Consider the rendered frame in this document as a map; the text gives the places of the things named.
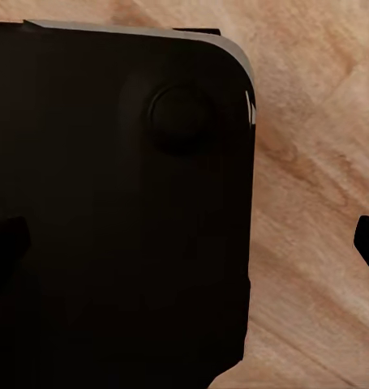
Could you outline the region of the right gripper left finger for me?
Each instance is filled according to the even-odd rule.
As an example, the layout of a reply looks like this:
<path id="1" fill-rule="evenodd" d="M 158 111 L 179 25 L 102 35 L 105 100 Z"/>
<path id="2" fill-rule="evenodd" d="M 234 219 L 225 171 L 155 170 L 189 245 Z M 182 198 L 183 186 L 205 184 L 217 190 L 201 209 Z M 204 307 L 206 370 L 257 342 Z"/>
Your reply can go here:
<path id="1" fill-rule="evenodd" d="M 23 216 L 0 221 L 0 295 L 31 245 Z"/>

